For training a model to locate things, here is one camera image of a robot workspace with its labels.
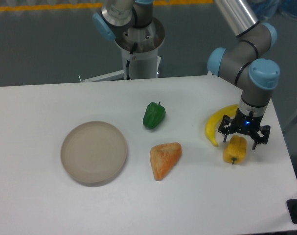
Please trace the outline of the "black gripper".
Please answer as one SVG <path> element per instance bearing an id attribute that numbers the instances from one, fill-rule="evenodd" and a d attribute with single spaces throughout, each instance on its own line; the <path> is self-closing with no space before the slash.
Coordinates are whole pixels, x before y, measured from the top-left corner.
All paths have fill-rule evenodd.
<path id="1" fill-rule="evenodd" d="M 223 135 L 223 142 L 227 141 L 228 135 L 234 133 L 249 135 L 254 141 L 252 150 L 255 150 L 258 144 L 267 144 L 270 136 L 271 127 L 269 125 L 260 126 L 262 118 L 263 116 L 247 116 L 237 109 L 234 119 L 228 115 L 223 116 L 218 132 Z"/>

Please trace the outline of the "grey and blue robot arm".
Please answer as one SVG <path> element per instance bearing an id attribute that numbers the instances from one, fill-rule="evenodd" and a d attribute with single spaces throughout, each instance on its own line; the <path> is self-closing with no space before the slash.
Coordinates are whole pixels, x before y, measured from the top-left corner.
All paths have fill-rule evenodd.
<path id="1" fill-rule="evenodd" d="M 280 68 L 262 58 L 277 41 L 277 31 L 261 23 L 245 0 L 217 0 L 215 5 L 238 39 L 232 49 L 215 49 L 208 58 L 207 69 L 242 90 L 235 114 L 223 113 L 214 128 L 224 137 L 240 133 L 250 136 L 254 144 L 266 144 L 270 126 L 261 120 L 277 87 Z M 106 0 L 93 14 L 98 32 L 114 41 L 121 50 L 126 80 L 157 78 L 157 52 L 165 32 L 153 17 L 150 0 Z"/>

